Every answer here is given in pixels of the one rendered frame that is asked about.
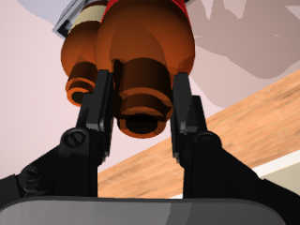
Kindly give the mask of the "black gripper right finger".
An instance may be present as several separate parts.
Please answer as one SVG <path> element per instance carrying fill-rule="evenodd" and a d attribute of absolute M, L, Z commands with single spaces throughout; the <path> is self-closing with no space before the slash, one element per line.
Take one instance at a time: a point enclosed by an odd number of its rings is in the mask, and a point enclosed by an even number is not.
<path fill-rule="evenodd" d="M 275 210 L 286 225 L 300 225 L 300 196 L 259 178 L 207 129 L 201 96 L 192 95 L 187 72 L 173 76 L 172 106 L 172 158 L 184 169 L 182 199 L 250 200 Z"/>

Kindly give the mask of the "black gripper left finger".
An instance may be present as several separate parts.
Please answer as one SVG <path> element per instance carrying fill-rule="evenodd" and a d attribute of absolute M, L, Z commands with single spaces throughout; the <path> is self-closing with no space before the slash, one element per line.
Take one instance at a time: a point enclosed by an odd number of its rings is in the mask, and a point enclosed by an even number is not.
<path fill-rule="evenodd" d="M 33 196 L 98 197 L 98 167 L 111 151 L 113 92 L 113 73 L 99 69 L 94 92 L 83 95 L 76 127 L 19 174 L 0 179 L 0 208 Z"/>

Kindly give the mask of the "dark grey tray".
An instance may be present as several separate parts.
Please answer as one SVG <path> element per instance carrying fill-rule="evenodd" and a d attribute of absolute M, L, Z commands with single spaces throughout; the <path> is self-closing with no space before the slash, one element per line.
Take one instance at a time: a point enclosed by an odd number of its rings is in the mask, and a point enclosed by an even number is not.
<path fill-rule="evenodd" d="M 82 9 L 95 1 L 107 1 L 109 0 L 77 0 L 75 4 L 72 5 L 69 10 L 65 13 L 65 15 L 60 19 L 60 21 L 56 24 L 54 29 L 52 30 L 57 36 L 61 39 L 65 40 L 71 26 L 74 24 L 76 18 L 78 17 L 79 13 Z M 184 0 L 186 7 L 193 3 L 195 0 Z M 71 15 L 70 15 L 71 14 Z"/>

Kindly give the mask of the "amber bottle with cream label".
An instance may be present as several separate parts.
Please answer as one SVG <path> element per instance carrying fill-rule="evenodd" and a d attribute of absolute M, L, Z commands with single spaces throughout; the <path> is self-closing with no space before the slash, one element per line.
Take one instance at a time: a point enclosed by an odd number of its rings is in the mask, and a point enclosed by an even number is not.
<path fill-rule="evenodd" d="M 81 107 L 85 92 L 94 92 L 98 76 L 94 42 L 107 5 L 107 1 L 95 1 L 86 5 L 61 48 L 61 65 L 68 76 L 67 99 L 77 107 Z"/>

